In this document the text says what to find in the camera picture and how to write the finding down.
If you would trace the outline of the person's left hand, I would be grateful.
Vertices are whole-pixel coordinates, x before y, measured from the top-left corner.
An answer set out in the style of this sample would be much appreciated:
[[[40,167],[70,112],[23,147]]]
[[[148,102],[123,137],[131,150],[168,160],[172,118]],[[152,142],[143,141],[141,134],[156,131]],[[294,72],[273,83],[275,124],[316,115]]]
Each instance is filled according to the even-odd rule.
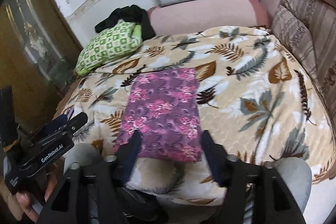
[[[49,199],[50,195],[54,191],[54,188],[58,182],[56,175],[54,173],[49,173],[47,175],[47,178],[48,178],[48,184],[45,192],[45,201]],[[22,192],[22,193],[17,192],[16,198],[23,212],[28,216],[30,220],[33,221],[33,223],[36,223],[38,221],[39,214],[33,208],[33,199],[35,197],[29,192]]]

